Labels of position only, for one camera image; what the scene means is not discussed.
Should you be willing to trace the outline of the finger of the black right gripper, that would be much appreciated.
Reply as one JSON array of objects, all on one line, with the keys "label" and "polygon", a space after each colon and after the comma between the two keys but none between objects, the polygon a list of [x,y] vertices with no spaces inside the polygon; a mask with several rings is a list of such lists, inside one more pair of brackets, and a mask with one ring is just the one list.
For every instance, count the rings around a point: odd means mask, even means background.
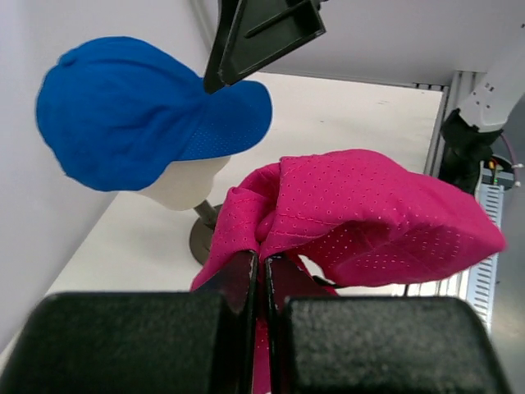
[{"label": "finger of the black right gripper", "polygon": [[218,3],[217,32],[203,87],[232,86],[326,32],[320,1],[243,0]]}]

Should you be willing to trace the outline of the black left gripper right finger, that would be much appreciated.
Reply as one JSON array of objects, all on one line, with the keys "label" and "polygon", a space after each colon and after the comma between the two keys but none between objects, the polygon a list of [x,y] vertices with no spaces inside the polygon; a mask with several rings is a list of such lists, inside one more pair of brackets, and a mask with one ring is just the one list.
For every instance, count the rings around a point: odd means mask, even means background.
[{"label": "black left gripper right finger", "polygon": [[454,297],[339,297],[265,263],[275,393],[508,393],[481,320]]}]

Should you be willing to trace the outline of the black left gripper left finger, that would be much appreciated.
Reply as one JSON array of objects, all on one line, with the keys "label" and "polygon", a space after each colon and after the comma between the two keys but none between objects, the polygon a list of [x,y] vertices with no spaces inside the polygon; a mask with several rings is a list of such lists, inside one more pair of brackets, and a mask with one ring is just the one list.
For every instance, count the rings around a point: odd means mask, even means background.
[{"label": "black left gripper left finger", "polygon": [[249,393],[258,258],[192,292],[62,292],[28,317],[4,393]]}]

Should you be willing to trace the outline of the pink cap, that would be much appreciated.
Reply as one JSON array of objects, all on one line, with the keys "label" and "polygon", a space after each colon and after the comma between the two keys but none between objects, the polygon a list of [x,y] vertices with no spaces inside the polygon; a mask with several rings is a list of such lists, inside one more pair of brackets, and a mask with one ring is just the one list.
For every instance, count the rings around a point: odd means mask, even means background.
[{"label": "pink cap", "polygon": [[334,296],[352,286],[432,282],[479,262],[475,198],[363,149],[284,157],[229,190],[199,289],[232,257],[258,258],[252,390],[271,385],[265,263],[290,259]]}]

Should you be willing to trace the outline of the blue cap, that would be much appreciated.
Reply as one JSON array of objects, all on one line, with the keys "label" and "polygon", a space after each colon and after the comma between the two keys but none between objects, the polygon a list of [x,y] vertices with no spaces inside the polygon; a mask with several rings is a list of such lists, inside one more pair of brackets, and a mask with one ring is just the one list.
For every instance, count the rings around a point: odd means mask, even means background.
[{"label": "blue cap", "polygon": [[251,149],[270,129],[272,99],[251,80],[208,94],[168,53],[109,36],[60,56],[43,78],[35,116],[68,177],[97,191],[138,191],[171,163]]}]

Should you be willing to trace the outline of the cream mannequin head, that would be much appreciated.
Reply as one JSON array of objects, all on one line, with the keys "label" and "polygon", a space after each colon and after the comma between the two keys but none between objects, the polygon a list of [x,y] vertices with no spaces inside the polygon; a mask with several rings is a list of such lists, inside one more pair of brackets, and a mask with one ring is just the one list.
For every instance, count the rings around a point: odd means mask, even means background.
[{"label": "cream mannequin head", "polygon": [[159,178],[137,194],[173,211],[197,207],[210,194],[214,177],[231,160],[230,156],[170,163]]}]

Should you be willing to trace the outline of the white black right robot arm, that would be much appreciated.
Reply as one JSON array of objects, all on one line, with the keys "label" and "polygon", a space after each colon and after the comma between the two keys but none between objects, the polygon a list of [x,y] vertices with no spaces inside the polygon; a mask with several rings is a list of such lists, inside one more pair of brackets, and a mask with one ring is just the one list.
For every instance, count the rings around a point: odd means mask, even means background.
[{"label": "white black right robot arm", "polygon": [[524,94],[521,1],[220,1],[212,94],[268,67],[291,75],[444,85],[440,177],[472,191]]}]

